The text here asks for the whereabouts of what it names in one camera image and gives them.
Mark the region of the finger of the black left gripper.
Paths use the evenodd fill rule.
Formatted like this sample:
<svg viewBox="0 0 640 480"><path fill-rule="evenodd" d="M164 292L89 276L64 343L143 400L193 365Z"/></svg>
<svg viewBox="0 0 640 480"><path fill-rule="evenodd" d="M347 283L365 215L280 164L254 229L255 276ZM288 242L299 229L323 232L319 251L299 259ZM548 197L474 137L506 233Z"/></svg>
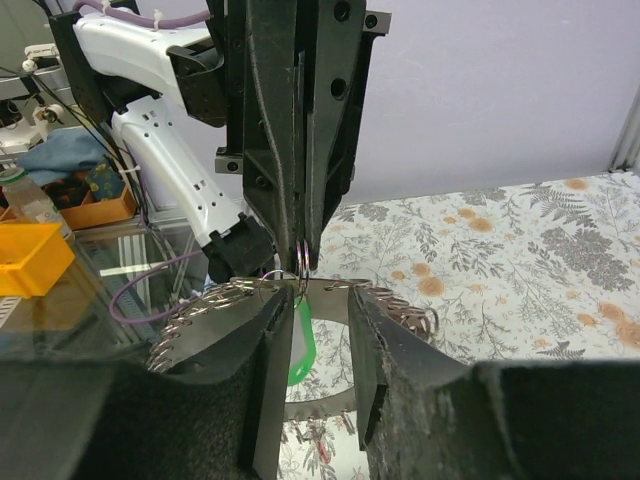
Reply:
<svg viewBox="0 0 640 480"><path fill-rule="evenodd" d="M349 190L352 166L344 125L365 12L364 1L301 3L304 239L313 270L318 268L322 233Z"/></svg>
<svg viewBox="0 0 640 480"><path fill-rule="evenodd" d="M244 197L269 231L281 268L300 274L296 190L296 1L246 3Z"/></svg>

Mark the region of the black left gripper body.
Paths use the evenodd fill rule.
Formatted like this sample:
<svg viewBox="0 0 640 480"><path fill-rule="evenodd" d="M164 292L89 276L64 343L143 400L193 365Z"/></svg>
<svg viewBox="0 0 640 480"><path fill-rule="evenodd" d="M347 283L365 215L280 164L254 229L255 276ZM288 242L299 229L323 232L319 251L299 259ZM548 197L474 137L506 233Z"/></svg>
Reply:
<svg viewBox="0 0 640 480"><path fill-rule="evenodd" d="M211 20L210 31L213 34L224 56L227 81L227 145L222 150L225 159L240 165L240 175L244 173L244 97L247 83L245 72L246 52L246 3L248 1L211 1L208 6L212 13L219 14L219 19ZM301 174L301 185L296 190L297 198L305 196L305 153L303 133L303 68L299 47L299 28L301 3L296 1L297 20L294 54L296 75L296 171ZM360 126L364 110L364 99L369 76L369 66L373 44L376 39L386 36L390 30L391 15L388 12L373 11L366 3L366 12L362 27L360 48L354 73L349 100L349 122L344 125L348 135L348 153L351 155L351 177L349 190L355 173L356 152L360 136Z"/></svg>

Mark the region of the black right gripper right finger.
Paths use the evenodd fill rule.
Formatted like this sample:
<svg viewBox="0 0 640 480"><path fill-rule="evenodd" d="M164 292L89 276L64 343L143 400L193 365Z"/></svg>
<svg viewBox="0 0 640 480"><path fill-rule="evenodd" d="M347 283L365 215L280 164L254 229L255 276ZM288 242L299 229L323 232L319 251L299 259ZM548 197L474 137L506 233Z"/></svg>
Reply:
<svg viewBox="0 0 640 480"><path fill-rule="evenodd" d="M635 360L462 364L348 295L357 429L374 479L635 479Z"/></svg>

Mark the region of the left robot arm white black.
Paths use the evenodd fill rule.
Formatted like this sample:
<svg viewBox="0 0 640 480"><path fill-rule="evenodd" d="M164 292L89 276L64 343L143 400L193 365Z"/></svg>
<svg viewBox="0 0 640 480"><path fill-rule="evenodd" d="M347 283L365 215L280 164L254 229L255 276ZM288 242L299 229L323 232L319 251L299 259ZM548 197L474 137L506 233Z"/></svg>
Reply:
<svg viewBox="0 0 640 480"><path fill-rule="evenodd" d="M353 179L375 39L363 1L78 1L49 20L72 94L161 179L212 280L308 275Z"/></svg>

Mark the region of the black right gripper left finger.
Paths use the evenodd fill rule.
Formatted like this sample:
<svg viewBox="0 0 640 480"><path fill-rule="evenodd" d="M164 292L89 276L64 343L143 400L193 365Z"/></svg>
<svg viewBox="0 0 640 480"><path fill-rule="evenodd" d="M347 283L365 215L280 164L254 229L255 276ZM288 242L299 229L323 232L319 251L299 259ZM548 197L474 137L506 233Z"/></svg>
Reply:
<svg viewBox="0 0 640 480"><path fill-rule="evenodd" d="M169 374L127 361L4 361L2 477L275 478L293 306L292 289L280 289Z"/></svg>

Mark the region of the green key tag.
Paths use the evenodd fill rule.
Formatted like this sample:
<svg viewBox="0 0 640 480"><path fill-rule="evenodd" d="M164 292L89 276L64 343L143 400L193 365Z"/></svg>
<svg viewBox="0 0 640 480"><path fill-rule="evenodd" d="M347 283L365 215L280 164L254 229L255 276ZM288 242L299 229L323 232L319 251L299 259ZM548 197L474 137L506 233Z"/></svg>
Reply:
<svg viewBox="0 0 640 480"><path fill-rule="evenodd" d="M288 386L301 383L311 372L316 359L312 315L305 297L294 308L292 346L288 373Z"/></svg>

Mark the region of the large keyring with many rings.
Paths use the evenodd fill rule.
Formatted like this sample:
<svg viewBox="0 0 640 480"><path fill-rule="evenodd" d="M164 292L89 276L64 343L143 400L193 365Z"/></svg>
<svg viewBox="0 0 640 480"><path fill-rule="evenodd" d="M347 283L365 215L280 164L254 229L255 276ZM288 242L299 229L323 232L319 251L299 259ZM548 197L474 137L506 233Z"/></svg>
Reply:
<svg viewBox="0 0 640 480"><path fill-rule="evenodd" d="M285 400L286 388L300 383L313 369L313 319L348 325L348 297L355 288L361 289L385 318L422 340L428 340L439 326L433 308L415 307L368 280L306 277L293 281L288 272L278 280L267 275L234 277L169 312L160 339L150 350L147 367L152 372L167 372L229 335L247 344L248 337L241 328L265 313L267 322L251 349L257 361L251 396L259 405L245 415L241 448L244 467L265 475L279 453L276 437L286 421L355 411L359 415L359 441L366 444L387 389L379 374L374 376L373 384L357 381L333 396L293 403Z"/></svg>

